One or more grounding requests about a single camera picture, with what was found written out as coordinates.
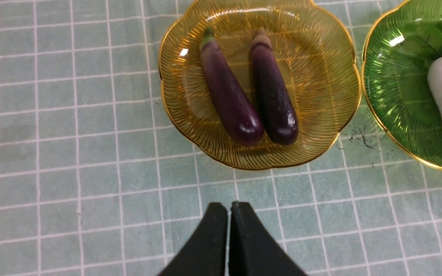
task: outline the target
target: gold plate rim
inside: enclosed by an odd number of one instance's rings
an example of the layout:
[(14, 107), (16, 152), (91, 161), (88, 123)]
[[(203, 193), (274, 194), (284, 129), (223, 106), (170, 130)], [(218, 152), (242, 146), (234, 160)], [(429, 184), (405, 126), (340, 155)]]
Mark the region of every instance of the gold plate rim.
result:
[(191, 3), (191, 5), (189, 6), (189, 8), (186, 10), (186, 12), (185, 12), (185, 13), (184, 13), (179, 19), (177, 19), (177, 20), (176, 20), (176, 21), (170, 26), (170, 28), (168, 28), (167, 32), (166, 32), (165, 35), (163, 36), (163, 39), (162, 39), (161, 44), (160, 44), (160, 48), (159, 48), (159, 50), (158, 50), (158, 74), (160, 75), (160, 89), (161, 89), (161, 98), (162, 98), (162, 102), (163, 102), (163, 109), (165, 110), (165, 112), (166, 112), (166, 114), (167, 114), (167, 116), (168, 116), (168, 119), (170, 120), (170, 122), (172, 122), (173, 126), (177, 129), (177, 131), (179, 131), (179, 132), (182, 134), (182, 136), (185, 137), (187, 140), (189, 140), (191, 143), (195, 144), (195, 145), (196, 145), (196, 146), (197, 146), (202, 152), (204, 152), (207, 156), (211, 157), (212, 159), (218, 161), (219, 163), (221, 163), (221, 164), (223, 164), (223, 165), (225, 165), (225, 166), (228, 166), (228, 167), (230, 167), (230, 168), (240, 169), (240, 170), (243, 170), (243, 171), (265, 171), (265, 170), (269, 170), (269, 169), (273, 169), (273, 168), (291, 168), (291, 167), (294, 167), (294, 166), (301, 166), (301, 165), (303, 165), (303, 164), (307, 164), (307, 163), (309, 163), (309, 162), (311, 162), (311, 161), (313, 161), (313, 160), (319, 158), (319, 157), (322, 156), (323, 154), (325, 154), (325, 152), (327, 152), (328, 149), (330, 149), (330, 148), (331, 148), (331, 147), (337, 142), (337, 140), (339, 139), (339, 135), (340, 135), (340, 133), (342, 132), (342, 130), (343, 130), (343, 129), (349, 124), (349, 122), (352, 120), (352, 118), (354, 117), (354, 115), (355, 115), (356, 112), (358, 111), (359, 106), (361, 105), (361, 98), (362, 98), (362, 95), (363, 95), (363, 89), (364, 89), (364, 85), (363, 85), (363, 83), (361, 82), (361, 76), (360, 76), (360, 73), (359, 73), (359, 68), (358, 68), (358, 66), (357, 66), (357, 64), (356, 64), (356, 60), (357, 60), (357, 58), (356, 58), (356, 50), (355, 50), (356, 47), (355, 47), (354, 41), (353, 41), (353, 39), (352, 39), (352, 37), (351, 37), (351, 34), (349, 33), (349, 31), (348, 31), (347, 28), (345, 27), (344, 23), (342, 23), (342, 21), (340, 21), (340, 20), (339, 20), (334, 14), (332, 14), (332, 13), (330, 13), (329, 11), (327, 11), (326, 9), (324, 9), (324, 8), (319, 7), (318, 5), (316, 5), (315, 2), (314, 2), (314, 0), (304, 0), (304, 1), (309, 2), (309, 3), (312, 5), (312, 8), (319, 9), (320, 11), (325, 12), (325, 13), (328, 14), (330, 17), (332, 17), (335, 21), (337, 21), (337, 23), (339, 24), (340, 28), (341, 28), (341, 29), (345, 32), (345, 34), (347, 35), (347, 39), (348, 39), (348, 41), (349, 41), (349, 45), (350, 45), (351, 48), (352, 48), (352, 61), (353, 61), (352, 68), (353, 68), (353, 70), (354, 70), (354, 74), (356, 75), (357, 82), (358, 82), (358, 95), (357, 95), (357, 96), (358, 96), (358, 100), (356, 101), (356, 106), (355, 106), (355, 108), (354, 108), (352, 114), (349, 116), (349, 119), (348, 119), (348, 120), (347, 120), (347, 121), (346, 121), (346, 122), (340, 127), (340, 129), (339, 129), (338, 131), (336, 131), (332, 143), (330, 143), (330, 144), (328, 145), (328, 147), (326, 147), (324, 150), (322, 150), (318, 155), (316, 155), (316, 156), (313, 157), (312, 159), (308, 159), (308, 160), (306, 160), (306, 161), (304, 161), (304, 162), (301, 162), (301, 163), (294, 163), (294, 164), (290, 164), (290, 165), (287, 165), (287, 166), (277, 166), (277, 165), (275, 165), (275, 166), (267, 166), (266, 168), (241, 168), (241, 167), (238, 167), (238, 166), (234, 166), (233, 164), (228, 164), (228, 163), (222, 161), (221, 159), (217, 158), (216, 156), (210, 154), (209, 152), (205, 151), (205, 150), (200, 146), (200, 144), (199, 144), (198, 142), (196, 142), (195, 140), (193, 140), (192, 138), (190, 138), (188, 135), (186, 135), (186, 133), (184, 133), (184, 132), (183, 132), (183, 131), (177, 126), (177, 124), (175, 123), (175, 121), (173, 120), (172, 115), (171, 115), (170, 112), (168, 111), (167, 103), (166, 103), (166, 101), (165, 101), (165, 95), (164, 95), (164, 94), (165, 94), (165, 91), (164, 91), (164, 89), (163, 89), (163, 76), (162, 76), (162, 72), (161, 72), (161, 53), (163, 52), (163, 46), (164, 46), (164, 44), (165, 44), (165, 40), (166, 40), (166, 38), (168, 37), (170, 31), (172, 31), (172, 29), (175, 27), (175, 25), (178, 24), (180, 21), (182, 21), (182, 20), (186, 17), (186, 15), (189, 13), (189, 11), (193, 8), (193, 6), (194, 6), (197, 2), (200, 2), (200, 1), (203, 1), (203, 0), (194, 0), (194, 1)]
[(382, 14), (376, 21), (375, 23), (373, 23), (373, 26), (371, 26), (367, 36), (366, 36), (366, 40), (364, 41), (364, 45), (363, 45), (363, 51), (362, 51), (362, 55), (361, 55), (361, 60), (363, 62), (363, 64), (361, 65), (361, 83), (363, 84), (363, 94), (364, 97), (366, 99), (366, 104), (368, 105), (368, 108), (371, 112), (371, 115), (373, 116), (373, 119), (377, 122), (377, 124), (379, 125), (379, 127), (386, 133), (386, 135), (388, 135), (388, 137), (398, 146), (400, 147), (405, 153), (407, 153), (409, 156), (411, 156), (412, 158), (414, 158), (416, 161), (421, 162), (422, 164), (430, 167), (430, 168), (435, 168), (438, 169), (440, 171), (442, 171), (442, 166), (439, 166), (437, 164), (431, 163), (425, 159), (422, 159), (421, 157), (419, 157), (418, 155), (410, 152), (409, 149), (405, 148), (394, 136), (393, 134), (391, 134), (391, 132), (389, 131), (389, 129), (383, 124), (383, 122), (381, 121), (381, 119), (379, 118), (379, 116), (376, 114), (376, 111), (374, 110), (373, 106), (371, 105), (371, 101), (369, 99), (369, 95), (368, 95), (368, 91), (366, 89), (366, 85), (365, 85), (365, 77), (364, 77), (364, 69), (366, 66), (366, 52), (368, 49), (368, 44), (369, 44), (369, 39), (371, 38), (371, 35), (374, 32), (374, 29), (376, 28), (376, 26), (378, 26), (379, 23), (381, 23), (381, 21), (383, 21), (384, 18), (386, 18), (388, 15), (398, 11), (399, 9), (401, 9), (403, 7), (403, 5), (405, 5), (407, 2), (410, 2), (411, 0), (405, 0), (403, 1), (400, 5), (398, 5), (397, 7), (389, 10), (388, 12), (385, 12), (384, 14)]

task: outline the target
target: flower-shaped plate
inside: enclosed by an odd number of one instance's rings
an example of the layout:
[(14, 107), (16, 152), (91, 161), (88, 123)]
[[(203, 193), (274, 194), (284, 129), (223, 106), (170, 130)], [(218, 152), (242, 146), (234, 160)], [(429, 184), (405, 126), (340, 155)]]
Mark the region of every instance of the flower-shaped plate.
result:
[[(199, 44), (208, 26), (255, 106), (249, 46), (256, 29), (265, 27), (299, 120), (296, 143), (276, 145), (265, 134), (245, 147), (228, 136), (201, 67)], [(361, 99), (349, 33), (311, 0), (197, 0), (163, 38), (158, 67), (163, 105), (174, 126), (233, 168), (285, 168), (319, 157), (337, 140)]]
[(383, 14), (363, 49), (366, 101), (405, 152), (442, 170), (442, 119), (428, 68), (442, 56), (442, 0), (410, 0)]

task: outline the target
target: eggplant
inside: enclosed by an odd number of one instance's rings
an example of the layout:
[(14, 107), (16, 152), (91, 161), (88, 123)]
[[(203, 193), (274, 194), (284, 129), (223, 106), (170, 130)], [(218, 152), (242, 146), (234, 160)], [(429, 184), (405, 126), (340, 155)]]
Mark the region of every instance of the eggplant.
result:
[(298, 138), (298, 118), (277, 66), (272, 43), (264, 28), (251, 42), (251, 66), (256, 98), (265, 131), (278, 145), (291, 145)]
[(235, 142), (255, 145), (264, 135), (262, 120), (229, 68), (212, 28), (205, 29), (199, 48), (207, 88), (221, 124)]

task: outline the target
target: light green tablecloth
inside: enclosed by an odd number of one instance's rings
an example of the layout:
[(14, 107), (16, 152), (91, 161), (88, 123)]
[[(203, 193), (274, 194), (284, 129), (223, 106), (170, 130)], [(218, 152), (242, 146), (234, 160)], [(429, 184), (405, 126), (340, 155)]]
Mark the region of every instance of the light green tablecloth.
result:
[[(324, 156), (265, 172), (172, 127), (158, 47), (190, 1), (0, 0), (0, 275), (153, 276), (209, 202), (238, 199), (312, 276), (442, 276), (442, 172), (366, 106)], [(360, 54), (399, 0), (318, 4)]]

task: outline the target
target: cilantro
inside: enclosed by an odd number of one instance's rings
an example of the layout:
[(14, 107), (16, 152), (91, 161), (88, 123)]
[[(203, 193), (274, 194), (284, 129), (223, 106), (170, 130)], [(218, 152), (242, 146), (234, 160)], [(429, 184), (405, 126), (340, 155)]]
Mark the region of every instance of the cilantro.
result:
[(404, 41), (393, 47), (393, 51), (410, 59), (413, 65), (428, 70), (435, 60), (442, 57), (442, 17), (435, 23), (416, 21), (399, 31)]

